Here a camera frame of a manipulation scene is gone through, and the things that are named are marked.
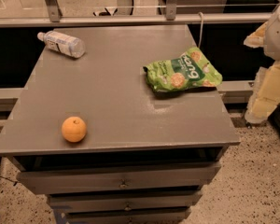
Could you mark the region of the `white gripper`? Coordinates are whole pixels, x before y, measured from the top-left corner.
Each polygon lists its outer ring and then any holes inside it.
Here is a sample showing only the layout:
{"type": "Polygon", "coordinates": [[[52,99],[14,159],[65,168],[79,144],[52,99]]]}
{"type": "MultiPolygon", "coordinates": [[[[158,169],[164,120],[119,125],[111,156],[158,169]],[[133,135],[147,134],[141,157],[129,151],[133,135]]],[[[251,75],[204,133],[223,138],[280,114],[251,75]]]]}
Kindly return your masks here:
{"type": "Polygon", "coordinates": [[[280,5],[255,32],[248,35],[244,45],[262,48],[264,54],[276,60],[269,68],[261,67],[255,77],[253,93],[249,98],[245,120],[261,124],[280,105],[280,5]]]}

